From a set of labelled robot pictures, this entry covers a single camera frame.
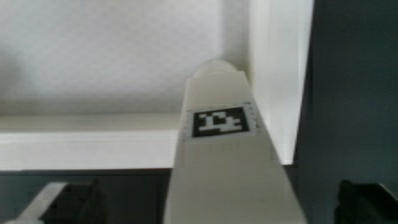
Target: white panel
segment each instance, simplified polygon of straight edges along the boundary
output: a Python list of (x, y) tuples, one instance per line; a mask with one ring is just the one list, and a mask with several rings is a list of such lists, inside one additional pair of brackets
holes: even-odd
[(293, 162), (313, 0), (253, 0), (251, 83), (272, 142)]
[[(231, 72), (205, 75), (189, 82), (164, 223), (306, 224), (245, 76)], [(222, 105), (238, 110), (249, 105), (253, 116), (226, 108), (222, 111), (242, 126), (253, 117), (258, 125), (219, 133), (213, 126), (210, 137), (196, 133)]]
[(0, 170), (171, 168), (180, 114), (0, 117)]
[(245, 67), (247, 0), (0, 0), (0, 113), (180, 112), (199, 64)]

